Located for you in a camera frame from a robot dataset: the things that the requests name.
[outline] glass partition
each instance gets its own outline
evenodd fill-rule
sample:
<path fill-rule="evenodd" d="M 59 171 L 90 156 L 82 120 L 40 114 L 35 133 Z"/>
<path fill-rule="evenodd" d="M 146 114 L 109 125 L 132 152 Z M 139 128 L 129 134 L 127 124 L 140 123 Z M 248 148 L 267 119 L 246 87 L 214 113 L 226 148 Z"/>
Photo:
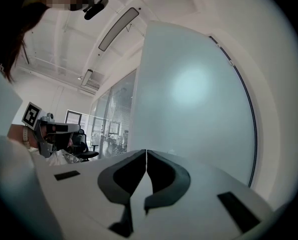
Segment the glass partition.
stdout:
<path fill-rule="evenodd" d="M 91 108 L 87 140 L 97 159 L 126 152 L 136 71 L 116 83 Z"/>

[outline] office chair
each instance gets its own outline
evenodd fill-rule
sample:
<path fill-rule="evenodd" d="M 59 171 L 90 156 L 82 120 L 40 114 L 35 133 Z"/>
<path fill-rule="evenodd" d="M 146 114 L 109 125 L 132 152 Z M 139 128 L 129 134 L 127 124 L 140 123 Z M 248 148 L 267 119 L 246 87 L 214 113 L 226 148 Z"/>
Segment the office chair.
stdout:
<path fill-rule="evenodd" d="M 67 149 L 67 151 L 79 158 L 82 162 L 87 162 L 89 161 L 89 158 L 94 158 L 99 155 L 98 152 L 89 151 L 86 139 L 87 136 L 83 129 L 80 129 L 78 132 L 74 132 L 72 135 L 73 146 Z"/>

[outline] ceiling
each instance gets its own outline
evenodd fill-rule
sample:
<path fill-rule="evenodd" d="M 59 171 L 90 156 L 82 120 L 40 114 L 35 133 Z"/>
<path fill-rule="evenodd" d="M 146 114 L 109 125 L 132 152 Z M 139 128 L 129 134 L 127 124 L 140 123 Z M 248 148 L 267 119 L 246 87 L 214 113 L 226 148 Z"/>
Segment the ceiling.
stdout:
<path fill-rule="evenodd" d="M 140 14 L 128 25 L 129 31 L 125 28 L 105 52 L 101 51 L 98 47 L 105 35 L 131 7 Z M 101 85 L 110 69 L 143 43 L 149 21 L 174 22 L 195 12 L 194 0 L 109 0 L 91 20 L 85 20 L 82 11 L 48 9 L 25 36 L 29 64 L 22 52 L 17 66 L 94 93 L 78 79 L 88 69 L 94 71 L 92 80 Z"/>

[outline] dark hair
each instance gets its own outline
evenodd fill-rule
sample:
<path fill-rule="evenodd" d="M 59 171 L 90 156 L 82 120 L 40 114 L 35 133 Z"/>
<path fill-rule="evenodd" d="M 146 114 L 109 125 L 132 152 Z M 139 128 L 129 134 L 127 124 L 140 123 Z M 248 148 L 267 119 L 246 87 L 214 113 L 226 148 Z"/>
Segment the dark hair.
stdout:
<path fill-rule="evenodd" d="M 24 47 L 24 35 L 33 29 L 48 9 L 45 4 L 36 2 L 14 11 L 9 17 L 10 28 L 0 33 L 0 64 L 5 77 L 12 81 L 10 70 L 16 62 L 21 47 Z"/>

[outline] ceiling light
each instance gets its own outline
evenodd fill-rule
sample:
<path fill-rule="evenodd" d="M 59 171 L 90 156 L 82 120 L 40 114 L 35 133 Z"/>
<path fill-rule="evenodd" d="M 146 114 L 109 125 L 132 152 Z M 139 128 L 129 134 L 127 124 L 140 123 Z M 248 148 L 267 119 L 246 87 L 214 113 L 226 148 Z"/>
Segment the ceiling light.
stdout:
<path fill-rule="evenodd" d="M 82 86 L 85 86 L 88 83 L 92 73 L 93 73 L 93 71 L 88 69 L 88 71 L 87 71 L 87 73 L 85 73 L 84 79 L 82 81 L 82 84 L 81 84 Z"/>
<path fill-rule="evenodd" d="M 99 49 L 105 52 L 108 49 L 112 41 L 117 37 L 117 35 L 139 15 L 139 12 L 135 8 L 130 8 L 110 29 L 108 34 L 102 40 L 99 45 Z"/>

